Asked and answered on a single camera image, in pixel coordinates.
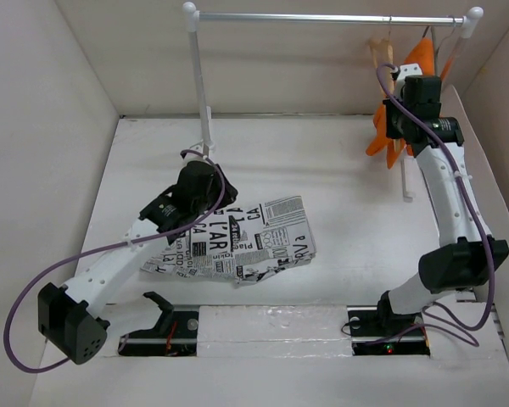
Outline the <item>wooden clothes hanger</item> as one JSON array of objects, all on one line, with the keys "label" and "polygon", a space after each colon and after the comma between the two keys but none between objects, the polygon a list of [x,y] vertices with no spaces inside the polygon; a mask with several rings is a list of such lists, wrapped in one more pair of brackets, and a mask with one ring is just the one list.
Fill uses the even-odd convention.
[{"label": "wooden clothes hanger", "polygon": [[[391,42],[392,25],[388,25],[388,28],[385,30],[386,34],[381,36],[371,36],[367,43],[375,70],[377,70],[378,66],[381,64],[394,64],[394,47]],[[393,92],[394,80],[392,79],[391,72],[387,70],[383,78],[383,83],[386,88]],[[386,93],[381,86],[379,86],[379,88],[382,96],[385,98]]]}]

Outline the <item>newspaper print trousers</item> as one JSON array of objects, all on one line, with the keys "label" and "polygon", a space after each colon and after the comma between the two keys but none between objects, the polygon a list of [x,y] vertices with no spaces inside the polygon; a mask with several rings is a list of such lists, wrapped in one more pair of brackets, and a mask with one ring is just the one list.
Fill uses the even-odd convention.
[{"label": "newspaper print trousers", "polygon": [[183,233],[140,271],[256,284],[316,257],[300,196],[219,209]]}]

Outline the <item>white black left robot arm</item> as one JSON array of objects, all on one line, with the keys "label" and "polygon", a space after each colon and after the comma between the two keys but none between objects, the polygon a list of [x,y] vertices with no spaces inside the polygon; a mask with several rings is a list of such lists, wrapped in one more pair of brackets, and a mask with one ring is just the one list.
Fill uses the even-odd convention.
[{"label": "white black left robot arm", "polygon": [[219,165],[192,161],[140,211],[125,246],[105,251],[88,270],[61,286],[48,283],[37,296],[38,329],[68,360],[88,362],[105,344],[104,306],[150,257],[169,247],[202,215],[232,204],[237,189]]}]

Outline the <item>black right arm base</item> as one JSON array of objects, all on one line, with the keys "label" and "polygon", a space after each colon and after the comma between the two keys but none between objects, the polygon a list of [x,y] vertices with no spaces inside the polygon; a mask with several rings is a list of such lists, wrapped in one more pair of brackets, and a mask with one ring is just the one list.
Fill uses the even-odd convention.
[{"label": "black right arm base", "polygon": [[430,355],[419,314],[382,322],[374,307],[350,307],[341,332],[350,338],[354,356]]}]

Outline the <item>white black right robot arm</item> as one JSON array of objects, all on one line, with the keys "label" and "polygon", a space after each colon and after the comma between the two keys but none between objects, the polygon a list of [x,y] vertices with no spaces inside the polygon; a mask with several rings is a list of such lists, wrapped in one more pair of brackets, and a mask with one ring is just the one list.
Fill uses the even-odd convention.
[{"label": "white black right robot arm", "polygon": [[410,318],[454,291],[486,285],[495,296],[495,272],[509,255],[482,218],[465,164],[464,136],[457,119],[443,117],[441,80],[400,73],[400,91],[387,97],[387,135],[411,147],[422,172],[439,230],[439,248],[424,254],[417,273],[378,301],[375,323],[393,334]]}]

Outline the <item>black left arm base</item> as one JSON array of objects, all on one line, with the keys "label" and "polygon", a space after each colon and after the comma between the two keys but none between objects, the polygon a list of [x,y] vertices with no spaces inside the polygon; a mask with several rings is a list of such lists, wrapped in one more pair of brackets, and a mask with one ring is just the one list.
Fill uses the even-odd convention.
[{"label": "black left arm base", "polygon": [[118,355],[125,357],[193,357],[197,355],[199,306],[181,305],[161,312],[153,327],[120,338]]}]

